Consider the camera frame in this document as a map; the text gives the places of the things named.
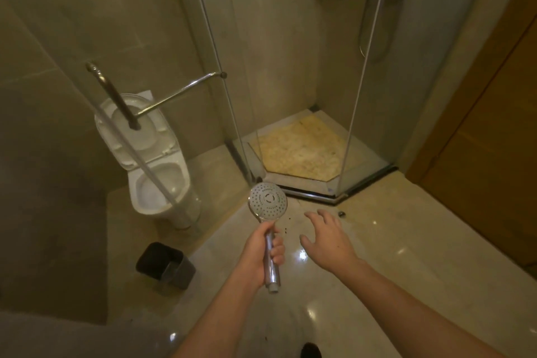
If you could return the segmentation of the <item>person's right forearm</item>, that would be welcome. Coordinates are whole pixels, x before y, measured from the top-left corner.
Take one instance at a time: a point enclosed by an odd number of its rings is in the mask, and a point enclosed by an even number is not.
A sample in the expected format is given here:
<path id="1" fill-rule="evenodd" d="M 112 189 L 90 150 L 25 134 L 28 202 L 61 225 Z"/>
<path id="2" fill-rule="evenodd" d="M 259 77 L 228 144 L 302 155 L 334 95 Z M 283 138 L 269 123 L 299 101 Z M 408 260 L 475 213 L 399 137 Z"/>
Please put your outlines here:
<path id="1" fill-rule="evenodd" d="M 363 303 L 402 358 L 506 358 L 361 259 L 330 271 Z"/>

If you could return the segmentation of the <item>person's left forearm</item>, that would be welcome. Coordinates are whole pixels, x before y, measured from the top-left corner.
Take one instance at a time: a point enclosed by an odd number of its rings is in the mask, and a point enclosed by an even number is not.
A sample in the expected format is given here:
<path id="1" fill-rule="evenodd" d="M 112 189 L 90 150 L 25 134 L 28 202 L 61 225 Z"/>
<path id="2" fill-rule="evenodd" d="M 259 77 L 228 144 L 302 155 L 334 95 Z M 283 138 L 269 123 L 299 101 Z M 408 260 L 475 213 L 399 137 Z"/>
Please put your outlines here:
<path id="1" fill-rule="evenodd" d="M 172 358 L 236 358 L 249 308 L 263 279 L 262 267 L 239 263 Z"/>

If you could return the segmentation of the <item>glass shower door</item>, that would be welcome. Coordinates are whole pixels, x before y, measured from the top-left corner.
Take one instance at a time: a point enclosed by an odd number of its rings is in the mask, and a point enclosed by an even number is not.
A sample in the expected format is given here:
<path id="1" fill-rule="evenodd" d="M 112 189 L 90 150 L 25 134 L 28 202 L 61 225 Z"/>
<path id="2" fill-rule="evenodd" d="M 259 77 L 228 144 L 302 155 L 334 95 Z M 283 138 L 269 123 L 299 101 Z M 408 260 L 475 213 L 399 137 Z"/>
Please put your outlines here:
<path id="1" fill-rule="evenodd" d="M 196 157 L 217 149 L 224 155 L 225 162 L 231 165 L 232 171 L 240 172 L 225 146 L 226 138 L 241 141 L 238 119 L 232 106 L 231 87 L 235 73 L 230 68 L 225 69 L 218 56 L 215 34 L 203 0 L 115 1 L 123 9 L 138 45 L 92 62 L 111 80 L 133 113 L 208 73 L 224 71 L 228 74 L 226 79 L 210 79 L 158 109 L 178 139 L 194 190 L 201 200 L 201 216 L 202 206 L 208 200 L 200 198 L 201 178 L 192 171 Z M 107 115 L 105 121 L 102 117 L 98 118 L 177 208 L 175 198 L 159 182 L 111 118 Z"/>

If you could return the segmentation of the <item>dark shower threshold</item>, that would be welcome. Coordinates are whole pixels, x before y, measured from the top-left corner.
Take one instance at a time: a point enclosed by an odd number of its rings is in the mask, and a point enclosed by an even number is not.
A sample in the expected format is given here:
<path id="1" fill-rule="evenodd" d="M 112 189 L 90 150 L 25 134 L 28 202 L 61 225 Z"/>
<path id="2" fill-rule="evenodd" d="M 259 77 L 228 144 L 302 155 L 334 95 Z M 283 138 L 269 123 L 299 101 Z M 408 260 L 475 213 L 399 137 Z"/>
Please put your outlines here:
<path id="1" fill-rule="evenodd" d="M 378 181 L 382 180 L 389 174 L 398 171 L 399 168 L 396 165 L 389 165 L 384 167 L 383 169 L 377 171 L 376 173 L 373 173 L 372 175 L 362 179 L 355 185 L 351 186 L 349 189 L 343 191 L 339 195 L 325 195 L 325 194 L 319 194 L 308 190 L 303 189 L 297 189 L 288 187 L 285 185 L 278 185 L 282 191 L 292 198 L 296 199 L 304 199 L 308 201 L 312 201 L 314 203 L 318 204 L 325 204 L 325 205 L 339 205 L 344 200 L 352 197 L 353 195 L 362 192 L 366 188 L 370 187 L 371 185 L 377 183 Z"/>

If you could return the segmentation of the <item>white toilet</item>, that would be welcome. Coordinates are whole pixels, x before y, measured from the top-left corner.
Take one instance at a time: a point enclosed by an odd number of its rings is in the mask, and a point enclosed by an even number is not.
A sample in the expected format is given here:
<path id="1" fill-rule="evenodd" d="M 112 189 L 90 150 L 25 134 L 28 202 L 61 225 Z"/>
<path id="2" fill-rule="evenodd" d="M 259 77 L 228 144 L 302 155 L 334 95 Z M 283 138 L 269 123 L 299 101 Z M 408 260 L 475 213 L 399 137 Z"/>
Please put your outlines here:
<path id="1" fill-rule="evenodd" d="M 142 117 L 141 130 L 135 131 L 129 128 L 110 98 L 101 104 L 101 108 L 168 193 L 175 198 L 178 206 L 175 208 L 168 201 L 110 128 L 95 116 L 99 134 L 119 165 L 127 171 L 129 195 L 134 210 L 147 217 L 169 220 L 178 230 L 196 223 L 201 212 L 201 200 L 195 192 L 178 139 L 162 111 L 157 109 Z"/>

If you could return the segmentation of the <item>chrome handheld shower head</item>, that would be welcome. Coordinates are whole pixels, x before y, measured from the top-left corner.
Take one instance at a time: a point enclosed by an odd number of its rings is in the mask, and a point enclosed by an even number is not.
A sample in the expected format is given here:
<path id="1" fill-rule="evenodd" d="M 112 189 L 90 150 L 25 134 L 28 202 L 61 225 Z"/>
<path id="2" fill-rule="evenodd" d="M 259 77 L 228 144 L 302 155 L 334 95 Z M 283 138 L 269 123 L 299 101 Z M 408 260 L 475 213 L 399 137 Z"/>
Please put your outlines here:
<path id="1" fill-rule="evenodd" d="M 260 224 L 276 222 L 286 212 L 288 201 L 284 191 L 276 184 L 261 182 L 254 185 L 248 198 L 248 207 Z M 265 233 L 264 284 L 269 294 L 278 294 L 280 290 L 280 273 L 273 261 L 273 229 Z"/>

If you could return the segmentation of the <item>yellow shower mat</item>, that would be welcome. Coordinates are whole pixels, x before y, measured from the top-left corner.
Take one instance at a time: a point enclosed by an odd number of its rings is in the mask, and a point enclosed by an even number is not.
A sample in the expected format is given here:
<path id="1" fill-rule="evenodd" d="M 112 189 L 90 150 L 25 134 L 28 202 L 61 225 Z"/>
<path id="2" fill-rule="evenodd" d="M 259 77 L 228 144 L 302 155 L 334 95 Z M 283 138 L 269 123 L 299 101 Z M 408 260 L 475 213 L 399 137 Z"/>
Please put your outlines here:
<path id="1" fill-rule="evenodd" d="M 329 182 L 340 174 L 346 143 L 318 116 L 308 115 L 259 136 L 253 150 L 266 171 Z"/>

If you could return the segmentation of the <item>person's right hand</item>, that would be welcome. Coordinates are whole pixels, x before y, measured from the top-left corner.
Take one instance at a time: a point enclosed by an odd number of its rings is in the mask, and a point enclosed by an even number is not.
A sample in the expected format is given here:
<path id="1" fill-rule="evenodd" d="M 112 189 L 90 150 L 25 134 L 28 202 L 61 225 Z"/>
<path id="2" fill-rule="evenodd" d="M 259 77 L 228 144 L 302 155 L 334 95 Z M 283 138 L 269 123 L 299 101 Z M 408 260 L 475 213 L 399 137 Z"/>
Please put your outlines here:
<path id="1" fill-rule="evenodd" d="M 359 261 L 348 235 L 344 232 L 340 220 L 337 227 L 325 227 L 317 212 L 307 211 L 305 217 L 314 228 L 315 256 L 310 258 L 322 269 L 342 279 Z"/>

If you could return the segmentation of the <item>dark plastic trash bin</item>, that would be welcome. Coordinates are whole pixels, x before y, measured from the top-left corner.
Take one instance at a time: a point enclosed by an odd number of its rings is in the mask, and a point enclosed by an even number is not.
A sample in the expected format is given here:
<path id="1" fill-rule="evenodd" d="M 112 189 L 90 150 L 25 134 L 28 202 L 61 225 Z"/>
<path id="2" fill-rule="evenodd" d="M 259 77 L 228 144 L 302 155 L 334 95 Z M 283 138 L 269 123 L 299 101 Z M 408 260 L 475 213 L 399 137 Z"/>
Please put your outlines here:
<path id="1" fill-rule="evenodd" d="M 161 242 L 152 242 L 138 258 L 135 269 L 147 277 L 186 290 L 196 268 L 180 250 Z"/>

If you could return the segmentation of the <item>brown wooden door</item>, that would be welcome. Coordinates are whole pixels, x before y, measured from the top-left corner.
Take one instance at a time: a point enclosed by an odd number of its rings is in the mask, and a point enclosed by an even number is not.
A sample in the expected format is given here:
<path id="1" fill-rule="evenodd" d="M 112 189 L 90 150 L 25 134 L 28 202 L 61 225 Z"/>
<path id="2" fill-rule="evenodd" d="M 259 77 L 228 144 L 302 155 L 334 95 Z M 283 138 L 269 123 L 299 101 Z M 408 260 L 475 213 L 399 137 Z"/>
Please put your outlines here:
<path id="1" fill-rule="evenodd" d="M 407 176 L 537 280 L 537 14 Z"/>

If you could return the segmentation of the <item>fixed glass shower panel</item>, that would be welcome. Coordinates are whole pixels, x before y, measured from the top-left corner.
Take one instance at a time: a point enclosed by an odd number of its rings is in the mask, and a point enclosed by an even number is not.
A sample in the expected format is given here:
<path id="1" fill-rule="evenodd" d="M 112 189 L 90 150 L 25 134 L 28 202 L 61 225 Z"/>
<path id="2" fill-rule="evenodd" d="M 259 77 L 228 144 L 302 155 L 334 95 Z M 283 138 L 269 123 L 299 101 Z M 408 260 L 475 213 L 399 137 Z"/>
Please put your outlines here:
<path id="1" fill-rule="evenodd" d="M 347 1 L 323 107 L 347 131 L 337 195 L 399 162 L 473 1 Z"/>

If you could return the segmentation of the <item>metal linear floor drain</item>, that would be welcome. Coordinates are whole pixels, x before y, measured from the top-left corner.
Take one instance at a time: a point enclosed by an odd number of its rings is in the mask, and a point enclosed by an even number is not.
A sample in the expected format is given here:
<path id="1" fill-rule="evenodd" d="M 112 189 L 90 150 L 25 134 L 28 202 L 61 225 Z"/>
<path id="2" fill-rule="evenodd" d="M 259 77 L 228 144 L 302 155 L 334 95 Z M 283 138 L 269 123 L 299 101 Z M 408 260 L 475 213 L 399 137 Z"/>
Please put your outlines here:
<path id="1" fill-rule="evenodd" d="M 245 156 L 245 151 L 240 139 L 225 139 L 225 146 L 232 156 L 235 164 L 238 166 L 239 171 L 243 175 L 246 183 L 252 186 L 255 182 L 250 166 Z"/>

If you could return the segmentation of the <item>person's left hand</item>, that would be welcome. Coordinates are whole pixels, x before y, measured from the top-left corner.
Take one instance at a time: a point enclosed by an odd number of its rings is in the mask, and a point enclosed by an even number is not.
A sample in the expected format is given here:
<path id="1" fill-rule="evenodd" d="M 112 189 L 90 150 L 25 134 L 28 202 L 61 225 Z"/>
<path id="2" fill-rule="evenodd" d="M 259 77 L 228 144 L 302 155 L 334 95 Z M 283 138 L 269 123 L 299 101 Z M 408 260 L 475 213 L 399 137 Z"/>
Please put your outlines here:
<path id="1" fill-rule="evenodd" d="M 285 263 L 285 245 L 282 237 L 275 236 L 272 240 L 272 248 L 269 250 L 270 259 L 276 266 Z M 266 242 L 261 236 L 261 223 L 258 228 L 248 237 L 241 256 L 238 260 L 237 269 L 256 288 L 264 285 L 264 259 Z"/>

